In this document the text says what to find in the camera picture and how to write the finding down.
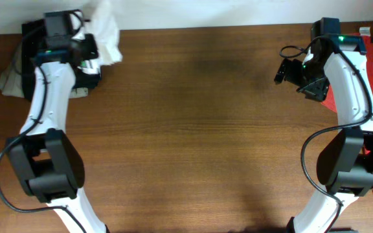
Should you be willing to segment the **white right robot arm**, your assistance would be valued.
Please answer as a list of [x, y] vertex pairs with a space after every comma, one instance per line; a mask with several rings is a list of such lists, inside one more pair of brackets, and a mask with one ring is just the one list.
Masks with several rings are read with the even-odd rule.
[[311, 41], [297, 55], [286, 55], [275, 76], [297, 86], [307, 99], [335, 100], [335, 138], [317, 159], [315, 189], [286, 231], [331, 232], [341, 213], [373, 190], [373, 94], [367, 76], [367, 50], [361, 36], [341, 33], [337, 18], [311, 26]]

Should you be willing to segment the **white t-shirt with robot print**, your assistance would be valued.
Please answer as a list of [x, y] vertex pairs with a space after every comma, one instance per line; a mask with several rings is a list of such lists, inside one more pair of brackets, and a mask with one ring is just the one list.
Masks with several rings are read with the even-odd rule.
[[122, 61], [119, 51], [120, 30], [113, 12], [111, 1], [88, 1], [82, 7], [82, 19], [87, 19], [75, 39], [92, 34], [98, 51], [98, 58], [84, 61], [80, 68], [86, 74], [100, 74], [101, 66]]

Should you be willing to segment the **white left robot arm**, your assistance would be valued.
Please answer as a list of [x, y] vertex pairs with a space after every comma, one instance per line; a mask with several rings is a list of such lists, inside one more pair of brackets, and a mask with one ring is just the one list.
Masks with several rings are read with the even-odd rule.
[[69, 232], [108, 232], [86, 196], [84, 162], [65, 130], [76, 80], [101, 76], [97, 44], [86, 23], [81, 10], [44, 15], [35, 29], [42, 42], [30, 59], [35, 78], [30, 111], [1, 155], [8, 157], [23, 191], [43, 203], [30, 213], [53, 210]]

